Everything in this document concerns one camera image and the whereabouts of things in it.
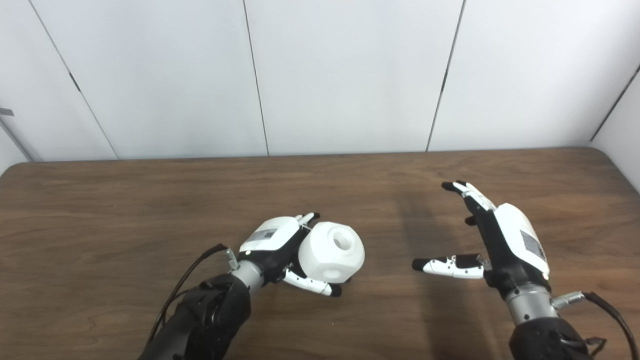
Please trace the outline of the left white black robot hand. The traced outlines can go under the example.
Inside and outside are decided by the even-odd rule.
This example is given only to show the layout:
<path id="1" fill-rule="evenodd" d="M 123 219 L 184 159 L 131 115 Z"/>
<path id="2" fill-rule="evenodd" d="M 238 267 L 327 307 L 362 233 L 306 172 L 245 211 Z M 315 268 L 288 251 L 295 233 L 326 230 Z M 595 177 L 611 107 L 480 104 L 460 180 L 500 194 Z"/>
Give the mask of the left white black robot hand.
<path id="1" fill-rule="evenodd" d="M 306 275 L 298 258 L 300 246 L 311 232 L 310 223 L 319 218 L 320 214 L 310 212 L 268 219 L 241 244 L 238 268 L 231 275 L 244 283 L 250 296 L 281 281 L 322 296 L 342 296 L 340 285 Z"/>

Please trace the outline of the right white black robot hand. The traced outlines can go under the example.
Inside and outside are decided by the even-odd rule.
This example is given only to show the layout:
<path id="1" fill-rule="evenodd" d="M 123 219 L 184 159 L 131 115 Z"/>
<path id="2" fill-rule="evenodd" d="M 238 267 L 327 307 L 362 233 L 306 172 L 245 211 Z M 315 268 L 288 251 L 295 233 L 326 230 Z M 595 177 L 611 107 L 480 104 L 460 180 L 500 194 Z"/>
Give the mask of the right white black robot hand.
<path id="1" fill-rule="evenodd" d="M 530 219 L 510 203 L 495 205 L 466 181 L 442 182 L 458 194 L 470 212 L 464 221 L 476 227 L 486 249 L 480 253 L 416 258 L 414 271 L 463 280 L 485 280 L 505 298 L 516 289 L 533 285 L 551 292 L 550 266 Z"/>

